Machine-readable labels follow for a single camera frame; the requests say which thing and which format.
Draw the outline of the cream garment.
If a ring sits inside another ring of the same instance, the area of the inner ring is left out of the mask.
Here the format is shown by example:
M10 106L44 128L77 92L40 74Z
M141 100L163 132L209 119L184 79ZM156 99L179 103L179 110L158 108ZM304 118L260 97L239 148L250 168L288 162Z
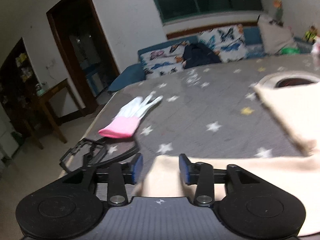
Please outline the cream garment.
M185 81L145 82L136 95L163 96L137 131L143 175L133 195L193 197L182 183L178 156L214 168L229 164L252 172L296 196L306 208L301 236L319 233L319 157L306 157L247 85Z

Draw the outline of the white pink work glove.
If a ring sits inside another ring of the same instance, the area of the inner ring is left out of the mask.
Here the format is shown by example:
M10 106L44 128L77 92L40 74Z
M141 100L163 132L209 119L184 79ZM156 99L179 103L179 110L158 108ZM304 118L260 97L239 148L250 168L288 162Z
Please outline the white pink work glove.
M160 103L163 96L158 96L152 100L153 95L150 94L146 98L142 96L135 97L126 105L121 107L117 115L109 125L98 131L102 137L113 139L125 139L134 135L140 121L146 115L149 109Z

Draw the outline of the grey star tablecloth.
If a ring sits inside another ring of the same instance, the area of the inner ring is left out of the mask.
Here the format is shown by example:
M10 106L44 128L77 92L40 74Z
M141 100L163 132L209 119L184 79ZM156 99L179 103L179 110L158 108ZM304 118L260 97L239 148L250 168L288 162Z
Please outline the grey star tablecloth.
M268 74L319 68L310 54L214 64L130 85L117 92L85 137L99 140L120 108L136 96L162 96L135 132L144 157L143 181L131 194L192 196L183 185L178 156L215 168L236 164L298 198L319 194L319 156L305 156L254 93Z

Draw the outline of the dark blue backpack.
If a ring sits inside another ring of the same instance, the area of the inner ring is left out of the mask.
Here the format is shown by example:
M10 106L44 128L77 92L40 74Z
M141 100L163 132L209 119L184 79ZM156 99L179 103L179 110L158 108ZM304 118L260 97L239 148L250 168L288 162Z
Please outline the dark blue backpack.
M220 57L203 43L191 43L185 47L183 53L184 69L221 62Z

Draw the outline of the left butterfly cushion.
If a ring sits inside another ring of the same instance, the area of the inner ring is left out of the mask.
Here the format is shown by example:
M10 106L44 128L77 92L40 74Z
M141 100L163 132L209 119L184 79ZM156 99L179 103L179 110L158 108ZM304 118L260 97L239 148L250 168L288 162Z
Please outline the left butterfly cushion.
M189 44L188 41L181 41L140 55L146 79L155 79L183 71L183 53Z

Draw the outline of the butterfly cushion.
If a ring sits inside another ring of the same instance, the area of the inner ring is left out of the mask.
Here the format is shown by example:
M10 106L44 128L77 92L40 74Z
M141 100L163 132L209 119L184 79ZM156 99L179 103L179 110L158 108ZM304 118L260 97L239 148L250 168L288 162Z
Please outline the butterfly cushion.
M155 79L183 71L183 53L189 44L188 41L181 41L140 55L146 79Z
M243 60L248 54L241 24L203 31L197 34L197 40L212 50L223 63Z

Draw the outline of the dark doorway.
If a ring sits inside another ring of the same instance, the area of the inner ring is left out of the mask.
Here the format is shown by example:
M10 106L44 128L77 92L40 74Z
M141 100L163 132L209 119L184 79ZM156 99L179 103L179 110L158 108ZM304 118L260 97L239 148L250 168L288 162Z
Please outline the dark doorway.
M93 1L61 0L46 15L68 74L92 113L97 97L119 76Z

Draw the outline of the right butterfly cushion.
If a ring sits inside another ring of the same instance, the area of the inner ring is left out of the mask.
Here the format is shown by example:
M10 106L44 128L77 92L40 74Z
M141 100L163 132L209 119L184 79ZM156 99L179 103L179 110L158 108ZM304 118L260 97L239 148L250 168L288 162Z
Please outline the right butterfly cushion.
M223 63L243 60L248 54L241 24L203 31L197 34L197 40L212 50Z

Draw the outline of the dark wooden shelf cabinet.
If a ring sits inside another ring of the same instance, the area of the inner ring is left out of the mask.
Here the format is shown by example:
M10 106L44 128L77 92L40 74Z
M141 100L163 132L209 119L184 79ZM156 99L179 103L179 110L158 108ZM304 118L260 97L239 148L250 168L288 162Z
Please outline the dark wooden shelf cabinet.
M16 132L36 137L43 118L35 75L23 39L20 38L1 66L1 105Z

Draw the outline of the blue sofa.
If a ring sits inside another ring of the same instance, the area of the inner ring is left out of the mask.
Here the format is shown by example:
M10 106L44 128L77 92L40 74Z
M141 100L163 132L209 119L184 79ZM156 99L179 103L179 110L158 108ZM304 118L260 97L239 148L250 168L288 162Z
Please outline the blue sofa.
M269 56L267 37L256 26L240 24L207 30L138 51L138 63L128 66L110 85L114 93L128 85L215 63Z

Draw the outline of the grey white pillow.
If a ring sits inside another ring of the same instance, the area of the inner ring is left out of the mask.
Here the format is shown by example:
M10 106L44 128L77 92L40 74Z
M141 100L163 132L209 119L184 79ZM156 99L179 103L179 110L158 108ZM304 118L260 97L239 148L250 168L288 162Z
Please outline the grey white pillow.
M271 24L270 19L264 15L259 16L257 24L266 54L276 55L280 54L284 48L298 48L288 28Z

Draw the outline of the plush toy doll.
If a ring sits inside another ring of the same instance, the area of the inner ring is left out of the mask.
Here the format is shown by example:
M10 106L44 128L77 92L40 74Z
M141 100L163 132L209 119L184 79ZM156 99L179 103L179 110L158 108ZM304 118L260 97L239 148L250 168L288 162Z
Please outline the plush toy doll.
M318 29L317 27L313 24L309 27L309 29L305 32L304 36L303 36L303 40L305 42L314 44L316 41L316 37L318 34Z

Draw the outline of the colourful paper flower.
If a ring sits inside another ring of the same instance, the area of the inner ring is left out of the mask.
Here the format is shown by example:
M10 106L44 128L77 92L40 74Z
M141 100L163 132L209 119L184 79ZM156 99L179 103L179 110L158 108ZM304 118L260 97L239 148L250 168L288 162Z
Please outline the colourful paper flower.
M283 24L283 5L282 0L273 0L273 6L275 8L273 20L278 24Z

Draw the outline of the black frame tool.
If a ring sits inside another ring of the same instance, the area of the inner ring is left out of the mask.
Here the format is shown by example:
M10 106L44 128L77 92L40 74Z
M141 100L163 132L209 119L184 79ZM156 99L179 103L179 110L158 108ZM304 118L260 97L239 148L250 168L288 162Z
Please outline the black frame tool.
M69 166L75 157L80 158L80 167L83 167L99 163L106 154L107 143L105 139L92 140L83 138L73 148L67 150L60 158L59 165L66 173L71 173L72 170Z

